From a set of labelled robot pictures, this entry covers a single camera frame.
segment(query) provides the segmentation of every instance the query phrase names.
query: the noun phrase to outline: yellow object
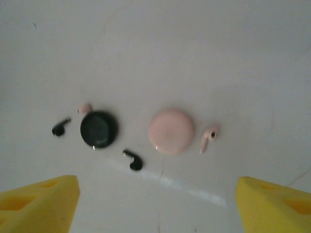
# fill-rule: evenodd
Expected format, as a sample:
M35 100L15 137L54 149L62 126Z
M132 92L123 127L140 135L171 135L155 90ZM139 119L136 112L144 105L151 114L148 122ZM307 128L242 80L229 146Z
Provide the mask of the yellow object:
M311 233L311 194L241 177L236 202L245 233Z
M67 233L78 198L75 176L0 193L0 233Z

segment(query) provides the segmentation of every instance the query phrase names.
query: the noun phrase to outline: white background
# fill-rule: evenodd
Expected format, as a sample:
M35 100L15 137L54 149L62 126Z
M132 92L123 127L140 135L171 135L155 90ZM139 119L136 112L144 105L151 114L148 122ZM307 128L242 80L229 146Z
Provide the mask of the white background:
M311 192L310 47L309 0L1 0L0 191L77 175L71 233L243 232L239 176ZM82 141L85 102L118 116L111 147ZM148 141L168 107L196 127L173 157Z

